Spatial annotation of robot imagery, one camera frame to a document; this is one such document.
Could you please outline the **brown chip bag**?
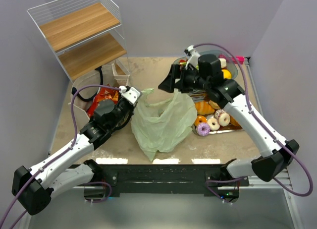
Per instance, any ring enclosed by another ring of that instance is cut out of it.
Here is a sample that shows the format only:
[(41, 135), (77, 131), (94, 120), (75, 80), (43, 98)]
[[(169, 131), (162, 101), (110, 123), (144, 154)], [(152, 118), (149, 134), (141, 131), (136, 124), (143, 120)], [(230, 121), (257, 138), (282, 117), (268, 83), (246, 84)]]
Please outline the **brown chip bag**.
[(99, 103), (105, 100), (111, 100), (114, 104), (117, 104), (119, 98), (119, 92), (117, 90), (112, 90), (108, 88), (101, 88), (97, 95), (94, 97), (94, 100), (86, 111), (88, 117), (91, 117), (94, 113), (94, 110), (99, 106)]

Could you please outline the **green avocado print bag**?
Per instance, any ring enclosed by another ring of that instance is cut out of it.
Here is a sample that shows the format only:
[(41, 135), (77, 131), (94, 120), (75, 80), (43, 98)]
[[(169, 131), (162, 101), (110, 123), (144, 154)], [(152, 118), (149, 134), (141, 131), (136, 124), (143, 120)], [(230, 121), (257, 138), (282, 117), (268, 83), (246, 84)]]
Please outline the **green avocado print bag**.
[(197, 110), (192, 98), (178, 91), (171, 98), (149, 103), (153, 88), (144, 89), (131, 119), (140, 149), (153, 161), (157, 152), (170, 153), (192, 132)]

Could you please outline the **beige canvas tote bag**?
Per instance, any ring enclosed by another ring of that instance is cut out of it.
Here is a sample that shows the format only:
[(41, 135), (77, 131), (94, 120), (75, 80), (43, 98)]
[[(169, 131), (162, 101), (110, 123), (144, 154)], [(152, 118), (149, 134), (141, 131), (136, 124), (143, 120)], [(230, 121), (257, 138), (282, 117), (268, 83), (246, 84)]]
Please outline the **beige canvas tote bag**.
[[(74, 81), (71, 87), (71, 99), (76, 91), (92, 84), (102, 84), (110, 87), (119, 87), (128, 85), (130, 71), (119, 61), (113, 61), (110, 64), (102, 65), (95, 70), (84, 74)], [(77, 121), (87, 121), (89, 116), (87, 111), (93, 103), (93, 99), (100, 91), (99, 87), (90, 87), (82, 90), (74, 100), (74, 115)]]

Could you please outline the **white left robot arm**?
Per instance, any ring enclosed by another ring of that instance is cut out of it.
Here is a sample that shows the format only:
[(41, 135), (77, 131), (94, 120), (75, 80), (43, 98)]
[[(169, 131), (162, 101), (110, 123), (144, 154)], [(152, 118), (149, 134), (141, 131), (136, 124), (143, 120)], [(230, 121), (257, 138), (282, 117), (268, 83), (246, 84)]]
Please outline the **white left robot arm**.
[(120, 98), (117, 104), (106, 100), (98, 106), (82, 129), (63, 148), (42, 162), (30, 167), (20, 166), (14, 172), (12, 194), (27, 213), (41, 212), (58, 193), (90, 182), (99, 171), (98, 164), (88, 160), (72, 171), (66, 169), (78, 159), (103, 145), (113, 133), (130, 120), (136, 101)]

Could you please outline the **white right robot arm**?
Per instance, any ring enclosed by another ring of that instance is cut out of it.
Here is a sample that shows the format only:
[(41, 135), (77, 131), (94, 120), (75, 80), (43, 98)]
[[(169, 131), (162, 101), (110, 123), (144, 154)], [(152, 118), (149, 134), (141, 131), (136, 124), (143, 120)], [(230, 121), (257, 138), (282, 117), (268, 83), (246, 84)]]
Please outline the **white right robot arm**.
[(265, 182), (271, 181), (293, 160), (299, 150), (296, 140), (287, 140), (276, 132), (263, 116), (250, 105), (246, 92), (233, 79), (225, 79), (221, 62), (211, 54), (202, 55), (187, 66), (172, 64), (168, 76), (158, 86), (172, 93), (203, 90), (210, 100), (231, 115), (250, 136), (260, 152), (253, 160), (232, 160), (226, 165), (232, 178), (256, 175)]

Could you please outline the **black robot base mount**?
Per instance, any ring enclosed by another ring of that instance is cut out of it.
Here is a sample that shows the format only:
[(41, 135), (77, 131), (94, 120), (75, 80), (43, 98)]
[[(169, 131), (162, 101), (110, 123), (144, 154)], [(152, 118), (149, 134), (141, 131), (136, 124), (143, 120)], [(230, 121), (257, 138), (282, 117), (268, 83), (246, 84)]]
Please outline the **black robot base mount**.
[(248, 186), (247, 177), (234, 180), (224, 164), (213, 165), (99, 165), (86, 160), (93, 171), (93, 186), (105, 182), (111, 197), (122, 194), (202, 194), (236, 199), (239, 187)]

